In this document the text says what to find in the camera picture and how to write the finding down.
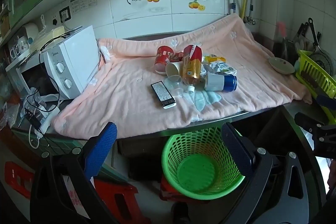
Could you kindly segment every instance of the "blue can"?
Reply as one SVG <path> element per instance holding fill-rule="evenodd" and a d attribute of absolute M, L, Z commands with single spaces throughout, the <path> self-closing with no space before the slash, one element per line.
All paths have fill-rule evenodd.
<path fill-rule="evenodd" d="M 237 77 L 234 75 L 223 75 L 224 77 L 224 86 L 223 90 L 225 92 L 231 92 L 237 88 Z"/>
<path fill-rule="evenodd" d="M 234 75 L 218 75 L 207 73 L 205 75 L 205 90 L 231 92 L 237 88 L 237 77 Z"/>

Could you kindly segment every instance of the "red plastic stool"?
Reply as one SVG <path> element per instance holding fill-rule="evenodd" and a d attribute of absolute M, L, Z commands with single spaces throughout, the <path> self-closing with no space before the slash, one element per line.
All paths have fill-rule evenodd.
<path fill-rule="evenodd" d="M 198 200 L 198 199 L 189 198 L 181 194 L 169 184 L 165 175 L 162 175 L 162 179 L 161 179 L 160 199 L 164 201 L 171 200 L 171 201 L 180 201 L 180 202 L 187 202 L 187 203 L 201 203 L 201 204 L 206 204 L 210 202 L 209 200 Z"/>
<path fill-rule="evenodd" d="M 30 199 L 30 191 L 26 189 L 25 182 L 32 185 L 34 174 L 23 169 L 12 161 L 5 163 L 5 181 L 15 191 L 19 192 L 25 198 Z"/>
<path fill-rule="evenodd" d="M 119 185 L 94 179 L 94 186 L 100 198 L 121 224 L 151 224 L 149 218 L 140 211 L 134 194 L 136 187 L 130 184 Z"/>

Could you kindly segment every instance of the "clear plastic cup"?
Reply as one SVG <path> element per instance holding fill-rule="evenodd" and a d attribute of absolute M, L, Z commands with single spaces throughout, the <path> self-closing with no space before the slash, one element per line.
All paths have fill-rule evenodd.
<path fill-rule="evenodd" d="M 182 77 L 180 75 L 169 76 L 163 83 L 172 96 L 179 96 L 183 93 Z"/>

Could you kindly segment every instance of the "microwave oven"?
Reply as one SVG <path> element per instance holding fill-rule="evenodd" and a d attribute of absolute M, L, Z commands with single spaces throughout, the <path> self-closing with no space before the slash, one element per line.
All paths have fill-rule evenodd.
<path fill-rule="evenodd" d="M 14 85 L 20 95 L 37 88 L 45 102 L 58 100 L 58 89 L 60 100 L 74 99 L 97 73 L 99 62 L 97 40 L 89 26 L 65 39 L 58 38 L 16 68 Z"/>

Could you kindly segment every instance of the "pink towel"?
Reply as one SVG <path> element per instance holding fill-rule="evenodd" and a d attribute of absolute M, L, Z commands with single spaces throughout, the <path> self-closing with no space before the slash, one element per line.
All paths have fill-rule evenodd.
<path fill-rule="evenodd" d="M 276 107 L 292 100 L 311 103 L 307 88 L 292 75 L 281 75 L 269 64 L 273 54 L 254 41 L 233 14 L 196 31 L 155 41 L 103 38 L 101 49 L 110 57 L 84 92 L 54 120 L 58 133 L 72 138 L 96 136 L 107 122 L 117 125 L 118 138 L 182 128 L 193 121 L 219 119 L 236 112 Z M 237 69 L 237 90 L 230 93 L 197 90 L 176 97 L 177 106 L 163 109 L 151 84 L 164 80 L 154 72 L 157 48 L 189 44 L 226 58 Z"/>

